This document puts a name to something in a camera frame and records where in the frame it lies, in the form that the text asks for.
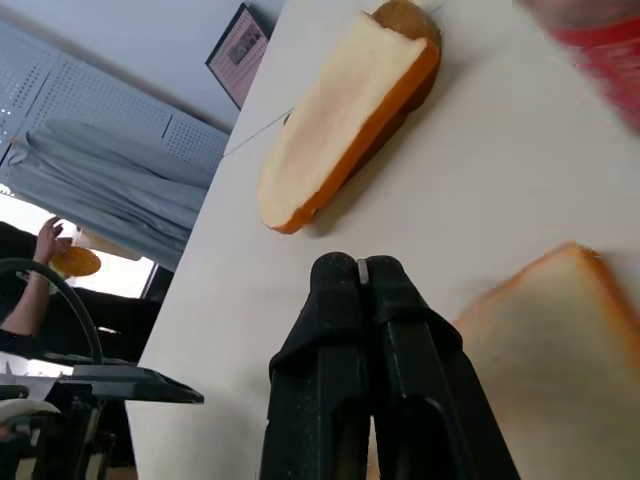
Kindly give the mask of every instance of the bread slice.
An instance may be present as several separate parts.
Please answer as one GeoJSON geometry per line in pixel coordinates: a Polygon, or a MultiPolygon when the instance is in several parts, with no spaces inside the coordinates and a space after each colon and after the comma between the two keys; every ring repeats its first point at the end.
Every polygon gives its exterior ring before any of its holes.
{"type": "Polygon", "coordinates": [[[438,29],[413,3],[359,14],[269,153],[263,222],[281,233],[308,223],[424,102],[439,64],[438,29]]]}
{"type": "Polygon", "coordinates": [[[456,326],[523,480],[639,478],[639,329],[597,253],[563,246],[456,326]]]}

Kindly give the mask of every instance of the wall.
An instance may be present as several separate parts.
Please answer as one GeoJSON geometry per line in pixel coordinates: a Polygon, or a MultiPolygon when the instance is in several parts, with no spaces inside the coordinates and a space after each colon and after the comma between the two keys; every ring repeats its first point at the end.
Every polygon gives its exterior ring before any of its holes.
{"type": "MultiPolygon", "coordinates": [[[[204,62],[241,0],[0,0],[0,18],[230,131],[238,109],[204,62]]],[[[284,0],[247,2],[275,25],[284,0]]]]}

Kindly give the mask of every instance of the black sleeve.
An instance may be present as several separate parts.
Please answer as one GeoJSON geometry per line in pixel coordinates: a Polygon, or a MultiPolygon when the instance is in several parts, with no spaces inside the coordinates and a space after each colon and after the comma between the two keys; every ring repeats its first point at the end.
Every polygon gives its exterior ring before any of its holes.
{"type": "Polygon", "coordinates": [[[34,351],[33,337],[14,335],[0,329],[0,352],[30,358],[34,351]]]}

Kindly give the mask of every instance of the gray curtain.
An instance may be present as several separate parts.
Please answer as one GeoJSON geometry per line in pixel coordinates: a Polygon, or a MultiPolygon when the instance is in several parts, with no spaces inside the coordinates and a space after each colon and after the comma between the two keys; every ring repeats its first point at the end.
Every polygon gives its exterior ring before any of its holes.
{"type": "Polygon", "coordinates": [[[51,120],[14,146],[0,183],[18,197],[175,270],[213,173],[121,135],[51,120]]]}

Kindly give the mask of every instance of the table surface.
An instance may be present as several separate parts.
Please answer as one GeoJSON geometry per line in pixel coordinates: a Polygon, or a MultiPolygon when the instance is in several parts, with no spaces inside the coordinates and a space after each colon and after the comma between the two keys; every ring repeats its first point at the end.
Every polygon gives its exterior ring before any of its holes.
{"type": "Polygon", "coordinates": [[[396,256],[454,321],[564,241],[640,245],[638,141],[511,0],[448,0],[435,14],[445,51],[426,104],[312,225],[293,236],[264,227],[256,186],[281,116],[353,14],[379,4],[283,10],[141,362],[206,403],[128,405],[142,479],[257,478],[267,365],[326,252],[396,256]]]}

